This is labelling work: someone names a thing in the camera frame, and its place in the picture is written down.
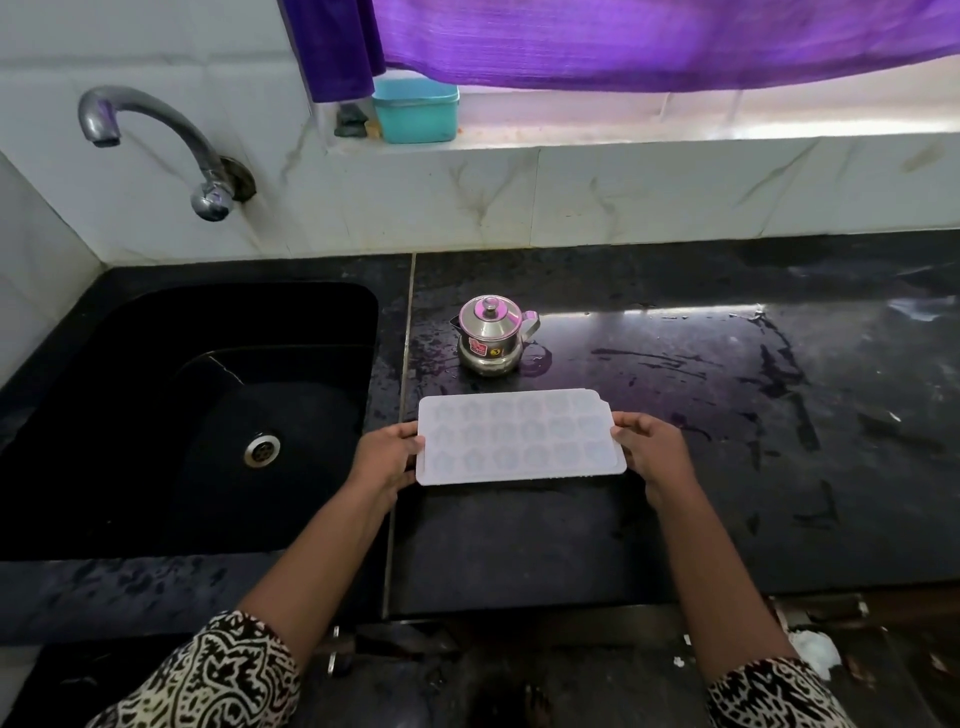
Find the patterned sleeve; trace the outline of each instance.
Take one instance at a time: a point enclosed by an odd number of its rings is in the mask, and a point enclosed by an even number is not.
[[[297,666],[273,630],[243,612],[225,612],[87,728],[276,728],[289,720],[299,694]]]
[[[804,661],[759,660],[710,686],[713,728],[854,728],[840,703]]]

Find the purple curtain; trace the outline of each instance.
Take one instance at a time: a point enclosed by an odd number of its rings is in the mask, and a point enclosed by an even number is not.
[[[284,0],[317,9],[331,0]],[[357,4],[364,10],[358,11]],[[389,65],[454,84],[605,91],[758,88],[849,76],[960,53],[960,0],[351,0]],[[366,35],[332,37],[302,12],[295,37],[315,96],[357,75]],[[310,27],[306,23],[313,21]],[[369,25],[375,27],[372,16]],[[377,61],[379,56],[369,55]]]
[[[321,104],[362,99],[387,67],[372,0],[282,0],[310,96]]]

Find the person's left hand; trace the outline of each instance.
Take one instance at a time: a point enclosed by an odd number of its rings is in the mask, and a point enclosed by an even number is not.
[[[407,467],[423,450],[423,443],[417,434],[416,421],[368,432],[357,443],[347,483],[373,488],[379,495],[385,495],[393,506],[396,492],[416,479]]]

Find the pot handle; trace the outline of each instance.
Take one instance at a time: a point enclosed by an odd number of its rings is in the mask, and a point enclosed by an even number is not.
[[[524,325],[528,322],[530,325],[524,328]],[[540,328],[539,313],[537,313],[537,311],[524,311],[523,321],[520,324],[520,341],[527,344],[530,341],[530,337],[536,333],[538,328]]]

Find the window sill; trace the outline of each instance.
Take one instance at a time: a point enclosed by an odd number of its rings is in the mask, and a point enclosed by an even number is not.
[[[462,87],[460,133],[438,144],[333,135],[336,105],[316,105],[330,154],[642,144],[723,139],[960,132],[960,58],[816,84],[749,91],[617,94]]]

